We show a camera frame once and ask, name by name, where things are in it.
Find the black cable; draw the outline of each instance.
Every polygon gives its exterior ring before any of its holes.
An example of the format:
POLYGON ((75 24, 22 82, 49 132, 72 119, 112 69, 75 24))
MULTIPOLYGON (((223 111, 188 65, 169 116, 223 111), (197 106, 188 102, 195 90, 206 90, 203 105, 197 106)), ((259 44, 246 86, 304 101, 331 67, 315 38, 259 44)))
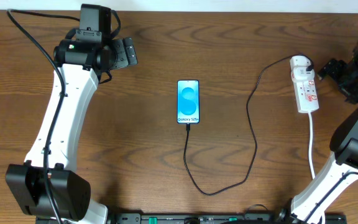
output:
POLYGON ((57 68, 55 62, 52 60, 52 58, 49 56, 49 54, 46 52, 46 50, 15 20, 15 18, 12 16, 12 12, 28 14, 28 15, 33 15, 33 16, 43 16, 43 17, 62 18, 62 19, 74 19, 74 20, 77 20, 77 21, 79 21, 79 19, 77 19, 75 17, 71 17, 71 16, 56 16, 56 15, 48 15, 48 14, 41 14, 41 13, 35 13, 35 12, 20 11, 20 10, 15 10, 15 9, 8 9, 7 12, 6 12, 7 16, 10 18, 10 20, 13 22, 13 24, 15 24, 15 26, 17 28, 19 28, 19 30, 26 37, 28 37, 31 40, 31 42, 33 42, 33 44, 35 46, 37 46, 38 49, 47 58, 47 60, 52 65, 53 69, 56 71, 56 74, 57 74, 57 76, 58 76, 58 78, 60 80, 60 85, 62 86, 62 90, 60 92, 59 102, 57 104, 55 114, 54 114, 52 122, 50 124, 48 135, 47 135, 47 140, 45 142, 45 147, 44 147, 43 150, 44 150, 44 179, 45 179, 44 183, 45 183, 45 191, 46 191, 46 193, 48 195, 48 198, 49 198, 50 204, 52 206, 53 212, 55 213, 57 222, 59 222, 59 224, 63 224, 62 219, 60 218, 60 214, 59 214, 58 208, 56 206, 55 200, 53 199, 52 190, 50 188, 50 181, 48 179, 48 155, 50 154, 49 145, 50 145, 50 140, 52 138, 53 129, 55 128, 56 121, 57 121, 57 118, 58 118, 58 115, 59 115, 59 112, 60 112, 60 108, 62 107, 62 104, 63 104, 63 99, 66 96, 66 84, 65 84, 63 76, 60 73, 59 69, 57 68))
MULTIPOLYGON (((286 60, 286 59, 292 58, 292 57, 294 57, 294 56, 305 56, 305 55, 303 55, 303 54, 295 54, 295 55, 287 56, 287 57, 282 58, 282 59, 280 59, 280 60, 278 60, 278 61, 276 61, 276 62, 274 62, 274 63, 271 63, 270 65, 267 65, 267 66, 260 72, 259 77, 258 77, 258 80, 257 80, 256 85, 255 85, 255 88, 251 91, 251 94, 248 96, 248 100, 247 100, 247 104, 246 104, 246 111, 247 111, 247 117, 248 117, 249 128, 250 128, 250 130, 251 130, 252 137, 254 137, 255 151, 254 151, 254 155, 252 156, 251 163, 249 164, 249 168, 248 168, 248 171, 247 171, 247 175, 246 175, 246 177, 244 178, 244 180, 242 180, 242 181, 240 181, 240 182, 238 182, 238 183, 236 183, 236 184, 230 185, 230 186, 228 186, 228 187, 225 187, 225 188, 223 188, 223 189, 221 189, 221 190, 218 190, 217 192, 214 192, 214 193, 206 193, 206 192, 202 191, 202 190, 198 187, 198 185, 196 184, 196 182, 194 181, 193 176, 191 176, 191 173, 190 173, 189 168, 187 167, 187 163, 186 163, 186 149, 187 149, 187 142, 188 142, 189 132, 190 132, 190 124, 187 124, 187 125, 186 125, 187 137, 186 137, 186 143, 185 143, 185 150, 184 150, 184 153, 183 153, 183 162, 185 163, 185 168, 186 168, 186 170, 187 170, 187 173, 188 173, 189 176, 190 176, 191 181, 193 182, 194 186, 197 188, 197 190, 198 190, 201 194, 203 194, 203 195, 205 195, 205 196, 217 195, 217 194, 219 194, 219 193, 222 193, 222 192, 225 191, 225 190, 231 189, 231 188, 233 188, 233 187, 237 187, 238 185, 241 185, 241 184, 243 184, 243 183, 245 183, 245 182, 247 181, 248 176, 249 176, 249 174, 250 174, 250 172, 251 172, 251 169, 252 169, 252 165, 254 164, 254 161, 255 161, 255 158, 256 158, 257 150, 258 150, 258 142, 257 142, 257 140, 256 140, 256 136, 255 136, 255 133, 254 133, 254 129, 252 128, 251 118, 250 118, 250 116, 249 116, 249 101, 251 100, 252 96, 254 95, 256 89, 258 89, 260 79, 262 78, 262 74, 266 71, 266 69, 268 69, 268 68, 270 68, 271 66, 273 66, 273 65, 275 65, 275 64, 277 64, 277 63, 280 63, 280 62, 282 62, 282 61, 284 61, 284 60, 286 60)), ((313 61, 312 61, 309 57, 307 57, 307 56, 305 56, 305 57, 306 57, 307 59, 309 59, 309 60, 310 60, 310 63, 311 63, 311 65, 310 65, 306 70, 307 70, 307 71, 311 71, 311 70, 313 69, 313 67, 314 67, 314 63, 313 63, 313 61)))
POLYGON ((38 13, 38 12, 29 12, 29 11, 23 11, 23 10, 17 10, 17 9, 8 9, 8 11, 21 13, 21 14, 27 14, 27 15, 33 15, 33 16, 47 17, 47 18, 73 19, 78 22, 80 21, 79 18, 75 18, 72 16, 59 16, 59 15, 43 14, 43 13, 38 13))
POLYGON ((310 214, 307 216, 307 218, 305 219, 305 223, 307 223, 309 221, 309 219, 313 216, 313 214, 317 211, 318 207, 320 207, 320 205, 329 197, 329 195, 331 195, 334 190, 344 181, 346 180, 347 177, 349 177, 350 175, 358 175, 358 172, 347 172, 346 174, 344 174, 339 181, 336 182, 336 184, 324 195, 324 197, 316 204, 316 206, 314 206, 314 209, 312 209, 312 211, 310 212, 310 214))
POLYGON ((263 207, 264 209, 266 209, 267 212, 270 212, 270 210, 265 205, 262 205, 262 204, 251 205, 247 208, 246 212, 244 213, 244 219, 246 219, 246 215, 248 214, 249 210, 251 210, 255 207, 263 207))
POLYGON ((111 14, 116 18, 118 26, 116 28, 116 30, 114 30, 111 35, 110 38, 113 40, 119 33, 119 31, 121 30, 121 20, 118 17, 118 14, 115 10, 111 10, 111 14))
POLYGON ((79 27, 74 27, 71 30, 69 30, 66 34, 65 39, 72 39, 74 37, 74 35, 76 34, 77 29, 79 29, 79 27))
POLYGON ((107 73, 107 75, 109 76, 109 78, 107 78, 107 79, 105 79, 105 80, 99 82, 99 85, 100 85, 100 84, 103 84, 103 83, 110 82, 110 81, 112 80, 112 75, 111 75, 110 71, 109 71, 109 70, 106 70, 106 73, 107 73))

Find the charging cable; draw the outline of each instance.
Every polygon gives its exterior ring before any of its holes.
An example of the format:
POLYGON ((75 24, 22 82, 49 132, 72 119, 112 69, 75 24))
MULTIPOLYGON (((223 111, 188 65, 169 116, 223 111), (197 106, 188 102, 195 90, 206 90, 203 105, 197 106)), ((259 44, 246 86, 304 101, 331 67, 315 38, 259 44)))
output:
POLYGON ((204 192, 204 191, 202 191, 202 190, 198 187, 198 185, 197 185, 197 183, 195 182, 193 176, 191 175, 190 170, 189 170, 189 168, 187 167, 187 163, 186 163, 187 142, 188 142, 188 140, 189 140, 189 133, 190 133, 190 124, 186 124, 187 137, 186 137, 185 149, 184 149, 184 152, 183 152, 183 163, 185 164, 185 168, 186 168, 186 170, 187 170, 187 173, 188 173, 189 176, 190 176, 191 181, 193 182, 194 186, 197 188, 197 190, 198 190, 201 194, 203 194, 203 195, 205 195, 205 196, 217 195, 217 194, 222 193, 222 192, 225 191, 225 190, 229 190, 229 189, 231 189, 231 188, 233 188, 233 187, 237 187, 238 185, 241 185, 241 184, 243 184, 243 183, 245 183, 245 182, 247 181, 247 179, 248 179, 248 177, 249 177, 249 174, 251 173, 252 166, 254 165, 254 162, 255 162, 256 153, 257 153, 257 151, 258 151, 258 142, 257 142, 257 140, 256 140, 256 135, 255 135, 255 133, 254 133, 254 129, 253 129, 252 123, 251 123, 251 117, 250 117, 250 115, 249 115, 249 102, 250 102, 252 96, 254 95, 254 93, 256 92, 256 89, 258 89, 260 80, 262 79, 262 75, 264 74, 264 72, 265 72, 268 68, 270 68, 271 66, 274 66, 274 65, 276 65, 276 64, 278 64, 278 63, 280 63, 280 62, 282 62, 282 61, 284 61, 284 60, 288 60, 288 59, 290 59, 290 58, 297 57, 297 56, 301 56, 302 58, 306 58, 307 60, 302 60, 302 61, 301 61, 301 60, 300 60, 300 61, 294 60, 294 64, 291 66, 291 69, 292 69, 293 67, 298 68, 299 65, 300 65, 300 62, 305 61, 305 62, 306 62, 306 65, 305 65, 305 69, 304 69, 305 72, 304 72, 304 73, 309 74, 309 73, 313 72, 313 75, 314 75, 314 71, 313 71, 314 63, 313 63, 313 61, 312 61, 309 57, 307 57, 307 56, 305 56, 305 55, 303 55, 303 54, 290 55, 290 56, 281 58, 281 59, 277 60, 276 62, 273 62, 273 63, 271 63, 270 65, 267 65, 264 69, 262 69, 262 71, 259 73, 259 76, 258 76, 258 79, 257 79, 257 81, 256 81, 256 84, 255 84, 254 89, 251 91, 251 94, 248 96, 248 100, 247 100, 247 103, 246 103, 246 112, 247 112, 247 118, 248 118, 248 123, 249 123, 249 129, 251 130, 251 134, 252 134, 252 137, 254 138, 254 142, 255 142, 255 150, 254 150, 254 155, 252 156, 251 162, 250 162, 250 164, 249 164, 249 168, 248 168, 247 174, 246 174, 246 176, 244 177, 244 179, 243 179, 242 181, 240 181, 240 182, 238 182, 238 183, 236 183, 236 184, 230 185, 230 186, 228 186, 228 187, 225 187, 225 188, 223 188, 223 189, 221 189, 221 190, 218 190, 217 192, 210 193, 210 194, 209 194, 209 193, 206 193, 206 192, 204 192))

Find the white cable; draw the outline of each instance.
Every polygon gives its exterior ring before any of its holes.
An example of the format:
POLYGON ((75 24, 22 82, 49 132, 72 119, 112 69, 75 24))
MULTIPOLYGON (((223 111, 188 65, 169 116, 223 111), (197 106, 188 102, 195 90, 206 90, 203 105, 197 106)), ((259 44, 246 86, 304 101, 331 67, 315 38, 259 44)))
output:
MULTIPOLYGON (((313 149, 313 120, 311 118, 311 112, 308 112, 309 115, 309 126, 310 126, 310 138, 309 138, 309 150, 308 150, 308 157, 309 157, 309 166, 310 166, 310 173, 311 178, 314 179, 316 175, 314 174, 314 167, 313 167, 313 158, 312 158, 312 149, 313 149)), ((321 214, 321 224, 326 223, 326 216, 324 212, 321 214)))

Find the phone screen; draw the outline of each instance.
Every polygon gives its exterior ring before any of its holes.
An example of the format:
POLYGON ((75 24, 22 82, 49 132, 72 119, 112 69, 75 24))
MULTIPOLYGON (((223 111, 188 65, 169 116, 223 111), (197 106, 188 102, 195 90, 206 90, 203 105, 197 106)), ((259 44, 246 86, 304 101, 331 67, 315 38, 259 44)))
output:
POLYGON ((178 81, 178 123, 194 124, 200 121, 198 80, 178 81))

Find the white power strip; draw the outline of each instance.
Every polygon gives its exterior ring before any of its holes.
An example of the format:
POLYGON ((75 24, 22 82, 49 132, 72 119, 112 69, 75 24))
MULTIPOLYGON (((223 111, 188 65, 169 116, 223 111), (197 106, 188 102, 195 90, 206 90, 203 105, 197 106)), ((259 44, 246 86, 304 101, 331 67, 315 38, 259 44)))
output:
POLYGON ((317 110, 319 106, 314 70, 307 71, 311 65, 310 60, 304 56, 294 56, 290 60, 290 65, 298 112, 309 113, 317 110))
MULTIPOLYGON (((313 120, 311 112, 318 109, 318 99, 316 92, 316 83, 314 82, 314 70, 311 61, 305 56, 294 56, 290 60, 291 79, 295 89, 296 105, 299 113, 307 113, 309 115, 310 139, 308 149, 308 160, 310 166, 311 178, 315 178, 313 167, 313 120)), ((326 223, 324 211, 319 214, 322 224, 326 223)))

